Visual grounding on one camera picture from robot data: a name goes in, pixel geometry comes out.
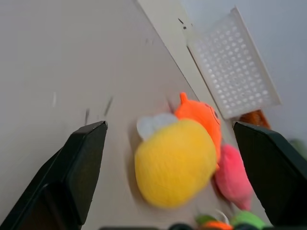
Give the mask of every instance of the orange toy behind tray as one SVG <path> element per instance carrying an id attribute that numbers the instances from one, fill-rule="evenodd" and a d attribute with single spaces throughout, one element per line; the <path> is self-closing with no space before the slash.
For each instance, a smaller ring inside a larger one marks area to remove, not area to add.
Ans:
<path id="1" fill-rule="evenodd" d="M 215 110 L 206 103 L 189 100 L 186 93 L 180 94 L 181 105 L 175 111 L 178 119 L 188 118 L 199 122 L 209 133 L 216 149 L 217 163 L 221 156 L 221 122 Z"/>
<path id="2" fill-rule="evenodd" d="M 271 126 L 261 110 L 256 110 L 240 117 L 240 121 L 271 129 Z"/>

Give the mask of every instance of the plush ear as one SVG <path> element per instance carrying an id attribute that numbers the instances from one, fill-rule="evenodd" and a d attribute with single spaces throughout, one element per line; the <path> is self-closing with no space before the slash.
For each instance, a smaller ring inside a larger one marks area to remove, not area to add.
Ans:
<path id="1" fill-rule="evenodd" d="M 223 145 L 219 166 L 215 181 L 221 193 L 239 209 L 250 210 L 253 190 L 239 150 L 228 144 Z"/>
<path id="2" fill-rule="evenodd" d="M 185 92 L 180 93 L 180 100 L 181 100 L 181 104 L 188 101 L 188 96 Z"/>
<path id="3" fill-rule="evenodd" d="M 155 116 L 143 116 L 138 119 L 136 128 L 143 140 L 148 140 L 156 131 L 168 126 L 178 119 L 171 113 L 161 113 Z"/>

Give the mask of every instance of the perforated tray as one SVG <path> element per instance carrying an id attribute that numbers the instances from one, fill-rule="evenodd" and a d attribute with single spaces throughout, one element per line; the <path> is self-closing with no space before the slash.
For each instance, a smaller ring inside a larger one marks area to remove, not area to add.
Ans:
<path id="1" fill-rule="evenodd" d="M 237 8 L 188 47 L 225 119 L 281 103 Z"/>

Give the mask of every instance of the stuffed toy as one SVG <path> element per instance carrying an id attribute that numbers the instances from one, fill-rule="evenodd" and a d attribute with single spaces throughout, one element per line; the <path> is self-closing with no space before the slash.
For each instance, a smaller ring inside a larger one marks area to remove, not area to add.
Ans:
<path id="1" fill-rule="evenodd" d="M 192 119 L 197 121 L 207 130 L 215 145 L 218 163 L 220 160 L 222 133 L 221 122 L 217 113 L 206 103 L 189 100 L 184 92 L 180 94 L 180 99 L 181 105 L 175 111 L 175 116 L 178 119 Z"/>
<path id="2" fill-rule="evenodd" d="M 189 201 L 215 171 L 214 143 L 201 124 L 182 119 L 157 130 L 135 153 L 140 192 L 150 204 L 178 207 Z"/>
<path id="3" fill-rule="evenodd" d="M 215 181 L 221 193 L 239 209 L 250 210 L 253 189 L 239 150 L 229 144 L 223 145 L 219 166 Z"/>
<path id="4" fill-rule="evenodd" d="M 241 211 L 239 214 L 234 216 L 230 220 L 230 224 L 233 226 L 239 224 L 250 224 L 259 230 L 263 229 L 264 227 L 267 227 L 267 224 L 265 224 L 263 220 L 248 211 Z"/>
<path id="5" fill-rule="evenodd" d="M 213 216 L 210 215 L 199 215 L 196 217 L 196 222 L 199 226 L 199 229 L 221 229 L 221 230 L 232 230 L 233 227 L 229 224 L 229 220 L 226 215 L 216 210 L 219 214 L 221 214 L 224 218 L 223 221 L 217 220 Z"/>

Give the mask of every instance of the yellow plush toy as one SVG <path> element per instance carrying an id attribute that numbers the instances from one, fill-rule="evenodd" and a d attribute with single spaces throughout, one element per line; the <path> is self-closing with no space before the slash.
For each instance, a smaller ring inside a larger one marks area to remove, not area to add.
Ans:
<path id="1" fill-rule="evenodd" d="M 189 119 L 159 129 L 135 154 L 135 174 L 143 197 L 163 208 L 190 200 L 208 183 L 215 165 L 210 135 Z"/>

